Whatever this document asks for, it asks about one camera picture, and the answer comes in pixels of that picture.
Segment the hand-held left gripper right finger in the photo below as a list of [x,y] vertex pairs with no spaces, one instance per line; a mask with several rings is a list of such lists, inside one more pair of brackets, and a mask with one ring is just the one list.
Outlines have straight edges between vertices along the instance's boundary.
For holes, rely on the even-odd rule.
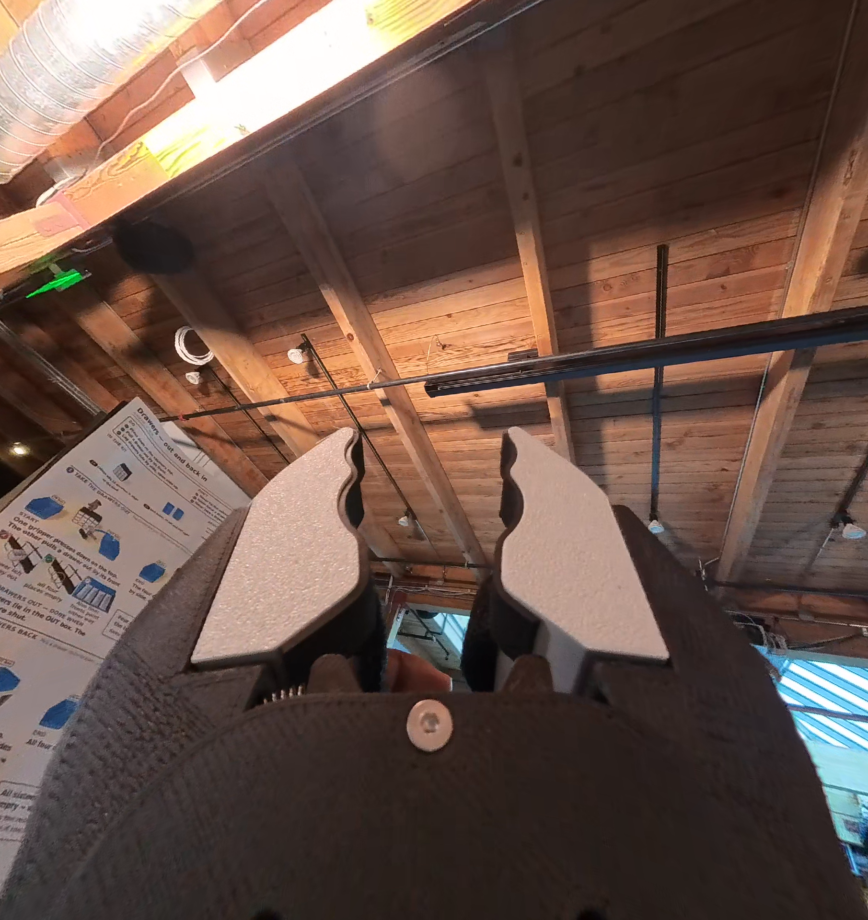
[[512,665],[547,662],[577,693],[600,661],[664,665],[670,651],[610,501],[593,480],[522,429],[502,438],[500,535],[474,599],[464,679],[510,686]]

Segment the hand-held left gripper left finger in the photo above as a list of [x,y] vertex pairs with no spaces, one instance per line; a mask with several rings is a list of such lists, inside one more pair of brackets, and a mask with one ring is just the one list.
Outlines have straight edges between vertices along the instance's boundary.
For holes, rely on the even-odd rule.
[[383,617],[364,507],[359,434],[340,429],[279,473],[253,500],[210,603],[191,663],[201,670],[274,668],[305,684],[326,654],[351,660],[359,684],[382,681]]

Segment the person's left hand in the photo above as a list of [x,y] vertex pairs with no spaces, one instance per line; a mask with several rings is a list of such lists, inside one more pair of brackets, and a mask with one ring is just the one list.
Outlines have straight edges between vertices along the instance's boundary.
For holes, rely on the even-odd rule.
[[436,695],[452,690],[451,677],[429,661],[401,650],[387,650],[385,688],[392,693]]

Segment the thin black ceiling rod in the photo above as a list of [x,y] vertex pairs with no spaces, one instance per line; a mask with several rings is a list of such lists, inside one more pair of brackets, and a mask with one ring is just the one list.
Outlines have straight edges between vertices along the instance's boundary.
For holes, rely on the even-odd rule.
[[179,422],[179,421],[190,421],[204,418],[214,418],[221,415],[231,415],[238,412],[246,412],[250,410],[261,410],[263,408],[276,408],[276,407],[286,407],[292,406],[300,403],[305,403],[309,401],[332,398],[332,397],[344,397],[355,394],[361,394],[364,392],[377,392],[385,389],[398,387],[398,386],[407,386],[407,385],[417,385],[417,384],[427,384],[439,378],[440,374],[424,374],[416,375],[406,378],[398,378],[394,380],[373,380],[364,385],[353,385],[346,387],[335,387],[331,389],[321,390],[317,392],[312,392],[308,394],[288,396],[288,397],[279,397],[274,399],[265,399],[258,401],[250,401],[246,403],[241,403],[234,406],[226,406],[220,408],[212,409],[199,409],[197,411],[183,412],[178,413],[172,416],[158,417],[159,422]]

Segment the white instruction poster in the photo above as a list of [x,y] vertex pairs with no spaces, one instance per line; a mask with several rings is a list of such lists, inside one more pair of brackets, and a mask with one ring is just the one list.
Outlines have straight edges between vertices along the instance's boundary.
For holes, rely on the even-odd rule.
[[248,501],[134,399],[0,511],[0,874],[103,660]]

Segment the skylight window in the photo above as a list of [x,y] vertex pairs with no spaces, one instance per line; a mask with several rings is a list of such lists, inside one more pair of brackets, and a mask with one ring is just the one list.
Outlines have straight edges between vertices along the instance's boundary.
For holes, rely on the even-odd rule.
[[819,770],[868,775],[868,661],[755,650]]

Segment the black round ceiling speaker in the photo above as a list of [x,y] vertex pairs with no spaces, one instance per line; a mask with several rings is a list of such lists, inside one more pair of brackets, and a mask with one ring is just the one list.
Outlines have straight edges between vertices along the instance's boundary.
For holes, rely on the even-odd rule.
[[194,246],[185,234],[152,220],[118,220],[112,226],[111,237],[120,258],[142,273],[178,274],[196,263]]

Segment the green exit sign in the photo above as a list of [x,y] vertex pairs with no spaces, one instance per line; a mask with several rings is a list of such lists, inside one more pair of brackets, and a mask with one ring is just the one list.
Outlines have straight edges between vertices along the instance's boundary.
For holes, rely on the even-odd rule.
[[77,284],[87,281],[92,277],[92,272],[82,266],[61,267],[57,263],[51,264],[44,275],[37,281],[30,283],[30,287],[23,294],[26,300],[34,299],[46,293],[66,291]]

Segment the black ceiling track rail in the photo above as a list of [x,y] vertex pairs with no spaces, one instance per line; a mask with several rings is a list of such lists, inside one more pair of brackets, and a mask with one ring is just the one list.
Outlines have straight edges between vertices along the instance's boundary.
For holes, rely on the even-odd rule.
[[428,397],[446,397],[866,340],[868,305],[863,305],[433,374],[425,391]]

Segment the silver air duct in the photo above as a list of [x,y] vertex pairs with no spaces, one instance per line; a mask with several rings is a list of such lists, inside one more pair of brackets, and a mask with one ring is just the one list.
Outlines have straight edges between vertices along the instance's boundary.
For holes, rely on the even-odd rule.
[[215,1],[47,1],[0,54],[0,185],[9,182]]

